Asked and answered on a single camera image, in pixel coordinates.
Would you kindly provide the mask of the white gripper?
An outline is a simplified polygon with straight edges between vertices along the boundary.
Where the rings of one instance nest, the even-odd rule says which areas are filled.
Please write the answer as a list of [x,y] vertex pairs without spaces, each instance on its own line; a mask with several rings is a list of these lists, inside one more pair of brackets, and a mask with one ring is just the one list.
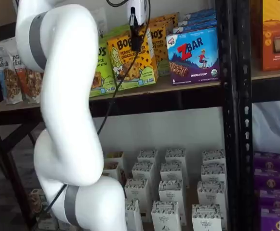
[[142,44],[140,32],[147,18],[147,0],[129,0],[126,8],[131,30],[131,48],[139,51]]

